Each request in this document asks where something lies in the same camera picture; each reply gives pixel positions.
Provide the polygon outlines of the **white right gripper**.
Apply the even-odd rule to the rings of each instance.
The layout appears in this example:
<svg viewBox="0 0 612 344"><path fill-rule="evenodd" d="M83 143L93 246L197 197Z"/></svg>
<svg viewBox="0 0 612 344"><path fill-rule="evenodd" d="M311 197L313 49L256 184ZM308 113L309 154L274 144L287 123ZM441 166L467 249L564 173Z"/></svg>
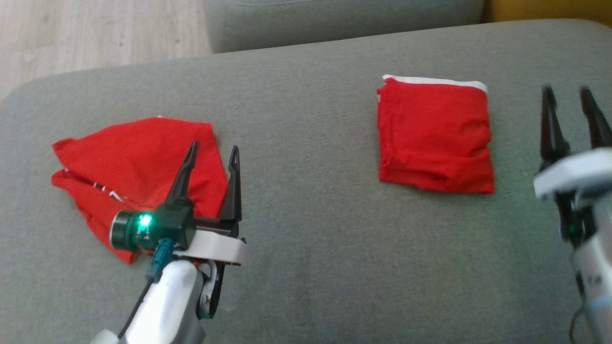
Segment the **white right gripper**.
<svg viewBox="0 0 612 344"><path fill-rule="evenodd" d="M582 87L579 93L592 150L569 156L570 146L557 118L557 98L550 85L542 89L540 169L543 171L534 178L538 199L611 183L612 129L590 88Z"/></svg>

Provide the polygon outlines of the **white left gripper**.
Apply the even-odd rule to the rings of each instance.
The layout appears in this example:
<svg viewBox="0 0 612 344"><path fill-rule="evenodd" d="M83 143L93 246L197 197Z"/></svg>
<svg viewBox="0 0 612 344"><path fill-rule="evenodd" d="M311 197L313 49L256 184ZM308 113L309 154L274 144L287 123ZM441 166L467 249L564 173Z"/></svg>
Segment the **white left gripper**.
<svg viewBox="0 0 612 344"><path fill-rule="evenodd" d="M193 141L167 194L165 204L177 204L186 199L190 176L197 158L197 141ZM196 260L212 260L240 266L247 262L248 248L239 236L242 220L242 187L240 178L239 148L233 146L228 162L228 187L220 210L220 219L196 217L195 235L188 249L176 249L178 257Z"/></svg>

